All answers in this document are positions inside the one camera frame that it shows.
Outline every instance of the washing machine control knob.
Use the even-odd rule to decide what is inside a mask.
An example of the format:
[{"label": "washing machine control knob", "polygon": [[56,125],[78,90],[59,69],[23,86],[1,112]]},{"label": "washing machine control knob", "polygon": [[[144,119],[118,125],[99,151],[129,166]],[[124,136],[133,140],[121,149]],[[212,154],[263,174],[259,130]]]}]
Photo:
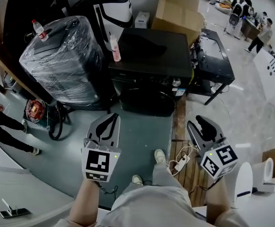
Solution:
[{"label": "washing machine control knob", "polygon": [[181,81],[179,78],[173,79],[172,86],[179,87],[181,85]]}]

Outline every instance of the plastic bottle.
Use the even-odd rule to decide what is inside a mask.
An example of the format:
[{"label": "plastic bottle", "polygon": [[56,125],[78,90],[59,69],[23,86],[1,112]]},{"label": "plastic bottle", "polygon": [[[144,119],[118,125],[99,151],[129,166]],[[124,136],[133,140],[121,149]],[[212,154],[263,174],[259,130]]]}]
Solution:
[{"label": "plastic bottle", "polygon": [[110,34],[110,45],[111,45],[114,61],[116,62],[120,61],[120,50],[119,50],[118,41],[117,41],[117,38],[111,34]]},{"label": "plastic bottle", "polygon": [[37,35],[39,36],[39,38],[44,42],[48,39],[48,34],[44,31],[42,25],[37,22],[35,19],[32,21],[33,25],[34,25],[34,30],[37,33]]}]

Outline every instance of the bottle with red cap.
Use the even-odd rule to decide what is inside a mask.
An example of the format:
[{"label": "bottle with red cap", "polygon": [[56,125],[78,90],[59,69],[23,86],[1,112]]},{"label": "bottle with red cap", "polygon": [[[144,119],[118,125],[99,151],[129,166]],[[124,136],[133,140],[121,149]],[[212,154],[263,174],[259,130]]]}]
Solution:
[{"label": "bottle with red cap", "polygon": [[35,19],[32,21],[33,25],[34,25],[34,30],[37,33],[37,35],[39,36],[39,38],[44,42],[48,39],[48,34],[44,31],[42,25],[37,22]]}]

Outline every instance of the sneaker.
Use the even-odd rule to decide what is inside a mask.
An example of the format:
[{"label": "sneaker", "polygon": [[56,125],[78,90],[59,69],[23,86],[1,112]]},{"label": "sneaker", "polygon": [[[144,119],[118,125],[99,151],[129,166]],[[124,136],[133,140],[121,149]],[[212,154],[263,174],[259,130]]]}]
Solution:
[{"label": "sneaker", "polygon": [[161,149],[155,151],[155,160],[156,163],[166,162],[166,156]]},{"label": "sneaker", "polygon": [[42,151],[41,151],[40,149],[34,147],[34,150],[33,150],[32,154],[33,154],[34,156],[36,156],[36,155],[41,154],[41,152],[42,152]]},{"label": "sneaker", "polygon": [[23,132],[27,133],[27,122],[25,119],[22,120],[22,125],[24,126]]},{"label": "sneaker", "polygon": [[132,177],[132,182],[138,185],[143,185],[143,180],[139,175],[134,175]]}]

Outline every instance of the black desk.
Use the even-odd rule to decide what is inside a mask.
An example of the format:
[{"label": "black desk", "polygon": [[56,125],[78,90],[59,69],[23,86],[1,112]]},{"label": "black desk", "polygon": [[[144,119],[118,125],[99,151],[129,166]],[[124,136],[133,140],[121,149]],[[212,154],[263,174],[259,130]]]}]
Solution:
[{"label": "black desk", "polygon": [[[192,61],[195,65],[195,76],[189,93],[210,96],[205,105],[208,105],[227,85],[235,80],[226,50],[215,31],[202,29],[200,43],[195,43],[195,48],[192,50]],[[200,86],[203,91],[195,86],[197,81],[203,82],[203,85]],[[203,87],[207,87],[209,81],[222,84],[214,94],[211,93],[210,86],[208,88],[210,91],[203,89]]]}]

